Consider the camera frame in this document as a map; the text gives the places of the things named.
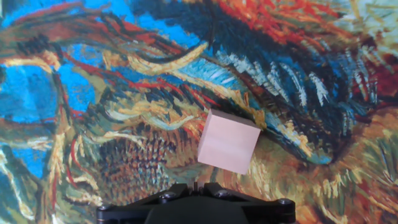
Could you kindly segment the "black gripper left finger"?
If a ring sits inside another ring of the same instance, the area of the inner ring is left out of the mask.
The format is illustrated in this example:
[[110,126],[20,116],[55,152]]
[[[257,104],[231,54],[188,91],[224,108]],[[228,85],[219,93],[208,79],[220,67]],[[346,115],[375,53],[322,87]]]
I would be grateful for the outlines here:
[[96,208],[96,224],[123,223],[126,220],[144,223],[151,210],[177,199],[191,196],[196,183],[173,184],[169,189],[150,195],[128,205],[103,204]]

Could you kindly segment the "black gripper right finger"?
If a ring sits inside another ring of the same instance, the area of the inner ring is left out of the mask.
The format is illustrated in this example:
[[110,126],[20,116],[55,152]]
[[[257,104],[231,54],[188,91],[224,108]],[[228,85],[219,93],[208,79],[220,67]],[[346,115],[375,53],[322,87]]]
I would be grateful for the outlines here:
[[295,202],[288,198],[266,201],[227,189],[216,182],[197,182],[196,194],[237,205],[249,223],[295,223]]

